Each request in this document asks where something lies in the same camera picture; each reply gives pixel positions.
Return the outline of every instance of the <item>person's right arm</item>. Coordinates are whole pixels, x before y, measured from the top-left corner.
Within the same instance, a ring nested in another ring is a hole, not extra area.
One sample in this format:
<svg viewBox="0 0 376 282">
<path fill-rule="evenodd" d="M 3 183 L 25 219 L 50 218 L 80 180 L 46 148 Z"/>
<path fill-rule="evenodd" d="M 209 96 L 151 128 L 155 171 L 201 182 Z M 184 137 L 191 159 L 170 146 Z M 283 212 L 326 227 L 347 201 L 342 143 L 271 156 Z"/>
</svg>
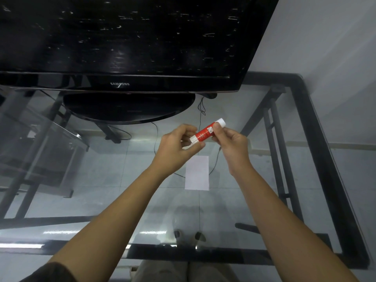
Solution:
<svg viewBox="0 0 376 282">
<path fill-rule="evenodd" d="M 247 138 L 214 124 L 214 141 L 246 199 L 283 281 L 358 281 L 342 261 L 278 198 L 253 168 Z"/>
</svg>

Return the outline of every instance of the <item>dark sleeve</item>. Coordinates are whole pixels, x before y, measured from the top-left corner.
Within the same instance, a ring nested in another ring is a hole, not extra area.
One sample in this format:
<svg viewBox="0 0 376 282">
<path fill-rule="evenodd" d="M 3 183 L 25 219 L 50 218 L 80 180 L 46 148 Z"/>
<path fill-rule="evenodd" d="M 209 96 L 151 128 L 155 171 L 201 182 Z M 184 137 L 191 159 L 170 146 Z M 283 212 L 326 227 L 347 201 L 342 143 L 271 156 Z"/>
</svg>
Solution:
<svg viewBox="0 0 376 282">
<path fill-rule="evenodd" d="M 20 282 L 77 282 L 69 270 L 57 262 L 43 265 Z"/>
</svg>

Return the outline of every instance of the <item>pants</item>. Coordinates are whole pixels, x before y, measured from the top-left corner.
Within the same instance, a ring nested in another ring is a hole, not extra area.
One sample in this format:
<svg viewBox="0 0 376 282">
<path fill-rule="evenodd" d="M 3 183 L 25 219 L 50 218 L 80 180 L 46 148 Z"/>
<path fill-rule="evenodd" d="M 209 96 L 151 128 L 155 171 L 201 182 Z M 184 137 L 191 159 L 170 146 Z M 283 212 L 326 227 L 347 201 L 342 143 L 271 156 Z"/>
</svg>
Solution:
<svg viewBox="0 0 376 282">
<path fill-rule="evenodd" d="M 228 264 L 144 260 L 132 282 L 238 282 Z"/>
</svg>

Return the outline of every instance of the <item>rectangular paper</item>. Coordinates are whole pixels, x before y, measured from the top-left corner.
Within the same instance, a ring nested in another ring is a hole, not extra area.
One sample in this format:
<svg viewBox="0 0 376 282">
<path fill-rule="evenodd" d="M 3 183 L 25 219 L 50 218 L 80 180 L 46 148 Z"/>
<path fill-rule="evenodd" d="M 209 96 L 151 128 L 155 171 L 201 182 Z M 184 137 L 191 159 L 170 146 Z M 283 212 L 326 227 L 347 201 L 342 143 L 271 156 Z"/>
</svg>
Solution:
<svg viewBox="0 0 376 282">
<path fill-rule="evenodd" d="M 187 161 L 185 189 L 209 191 L 209 156 L 195 155 Z"/>
</svg>

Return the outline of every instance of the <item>glue stick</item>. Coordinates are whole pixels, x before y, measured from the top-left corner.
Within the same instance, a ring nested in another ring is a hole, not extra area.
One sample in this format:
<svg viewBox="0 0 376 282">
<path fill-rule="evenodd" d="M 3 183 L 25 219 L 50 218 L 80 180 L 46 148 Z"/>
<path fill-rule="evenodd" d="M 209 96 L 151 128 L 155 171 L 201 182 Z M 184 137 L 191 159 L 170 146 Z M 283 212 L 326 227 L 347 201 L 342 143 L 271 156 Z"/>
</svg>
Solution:
<svg viewBox="0 0 376 282">
<path fill-rule="evenodd" d="M 214 123 L 219 123 L 221 127 L 226 127 L 226 123 L 224 122 L 222 118 L 220 118 L 218 121 L 215 121 Z M 190 141 L 193 144 L 195 144 L 196 142 L 204 141 L 207 138 L 213 136 L 214 135 L 214 130 L 213 130 L 214 123 L 211 123 L 206 128 L 196 133 L 194 136 L 190 138 Z"/>
</svg>

